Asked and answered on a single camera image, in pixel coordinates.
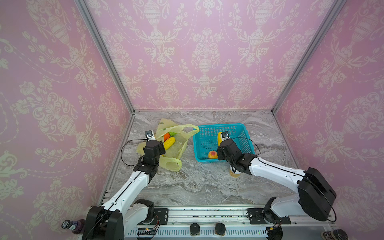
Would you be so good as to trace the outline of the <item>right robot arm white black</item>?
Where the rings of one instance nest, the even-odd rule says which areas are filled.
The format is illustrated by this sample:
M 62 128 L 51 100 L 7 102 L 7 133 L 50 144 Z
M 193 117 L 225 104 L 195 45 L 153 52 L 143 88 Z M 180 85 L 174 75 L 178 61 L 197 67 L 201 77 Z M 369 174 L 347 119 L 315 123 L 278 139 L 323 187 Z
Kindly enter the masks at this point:
M 330 214 L 335 214 L 333 204 L 337 194 L 317 169 L 300 170 L 274 164 L 258 155 L 241 152 L 232 139 L 222 141 L 217 152 L 218 159 L 228 162 L 234 174 L 265 178 L 294 192 L 284 198 L 269 199 L 263 209 L 267 222 L 277 224 L 282 218 L 301 215 L 326 222 Z

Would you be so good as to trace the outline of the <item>yellow toy corn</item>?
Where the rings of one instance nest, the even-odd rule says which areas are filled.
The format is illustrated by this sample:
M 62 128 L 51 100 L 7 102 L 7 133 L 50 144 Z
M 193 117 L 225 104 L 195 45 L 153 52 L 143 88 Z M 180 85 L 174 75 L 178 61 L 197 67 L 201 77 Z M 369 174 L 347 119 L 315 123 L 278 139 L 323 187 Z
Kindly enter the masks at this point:
M 170 137 L 167 140 L 164 141 L 164 148 L 165 150 L 168 150 L 170 147 L 172 147 L 175 143 L 176 139 L 174 137 Z

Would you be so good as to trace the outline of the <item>yellow toy banana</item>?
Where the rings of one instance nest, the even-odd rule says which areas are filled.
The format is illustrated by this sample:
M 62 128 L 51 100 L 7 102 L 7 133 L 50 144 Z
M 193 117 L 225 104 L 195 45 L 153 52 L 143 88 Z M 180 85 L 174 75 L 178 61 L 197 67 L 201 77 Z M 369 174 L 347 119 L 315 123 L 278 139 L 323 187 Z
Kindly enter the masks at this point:
M 223 132 L 219 132 L 219 133 L 218 133 L 218 136 L 217 136 L 218 146 L 220 146 L 220 145 L 221 145 L 221 142 L 223 141 L 223 139 L 222 139 L 222 133 L 223 133 Z

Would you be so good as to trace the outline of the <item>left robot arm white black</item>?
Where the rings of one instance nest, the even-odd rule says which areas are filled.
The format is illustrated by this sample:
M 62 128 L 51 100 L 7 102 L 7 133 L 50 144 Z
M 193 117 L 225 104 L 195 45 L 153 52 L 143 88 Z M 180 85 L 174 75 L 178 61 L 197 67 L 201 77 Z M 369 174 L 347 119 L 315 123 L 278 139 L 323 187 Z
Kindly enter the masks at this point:
M 155 139 L 146 142 L 144 155 L 123 187 L 102 206 L 89 210 L 83 240 L 123 240 L 139 223 L 153 221 L 154 203 L 136 198 L 156 175 L 160 156 L 165 153 L 162 142 Z

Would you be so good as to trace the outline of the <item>yellow toy fruit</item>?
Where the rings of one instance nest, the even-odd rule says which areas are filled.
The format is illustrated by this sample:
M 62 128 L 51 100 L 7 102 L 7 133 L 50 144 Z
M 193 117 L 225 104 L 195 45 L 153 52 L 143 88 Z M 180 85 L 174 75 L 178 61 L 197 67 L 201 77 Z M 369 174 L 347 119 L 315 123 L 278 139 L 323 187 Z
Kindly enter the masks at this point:
M 209 151 L 208 158 L 209 159 L 218 159 L 217 152 L 216 151 Z

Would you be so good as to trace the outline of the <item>yellow-green plastic bag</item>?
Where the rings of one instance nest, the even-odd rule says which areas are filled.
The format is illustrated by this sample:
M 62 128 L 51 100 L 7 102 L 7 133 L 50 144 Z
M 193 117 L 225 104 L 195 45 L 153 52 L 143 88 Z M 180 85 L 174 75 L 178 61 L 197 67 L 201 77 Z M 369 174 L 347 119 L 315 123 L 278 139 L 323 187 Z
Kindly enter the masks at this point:
M 182 167 L 181 157 L 187 148 L 188 140 L 199 132 L 199 127 L 192 124 L 178 125 L 167 119 L 161 119 L 157 130 L 154 132 L 155 140 L 164 144 L 163 136 L 168 132 L 177 133 L 173 136 L 176 141 L 172 147 L 166 150 L 164 155 L 160 156 L 159 166 L 169 171 L 178 172 Z M 144 142 L 137 147 L 137 153 L 144 155 L 143 148 L 146 146 L 146 137 Z

